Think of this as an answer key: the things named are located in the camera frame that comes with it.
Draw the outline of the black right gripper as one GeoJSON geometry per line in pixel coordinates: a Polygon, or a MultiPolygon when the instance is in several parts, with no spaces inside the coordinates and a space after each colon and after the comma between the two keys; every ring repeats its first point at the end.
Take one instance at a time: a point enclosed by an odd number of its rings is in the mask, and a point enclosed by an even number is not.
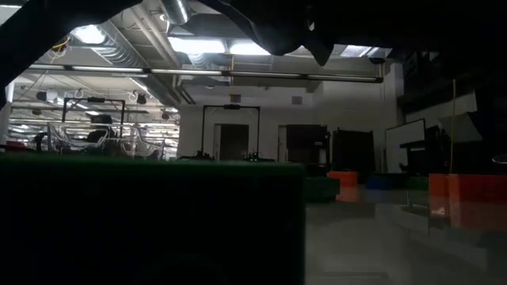
{"type": "Polygon", "coordinates": [[[305,47],[318,65],[334,49],[333,17],[324,1],[200,0],[233,21],[254,43],[282,56],[305,47]]]}

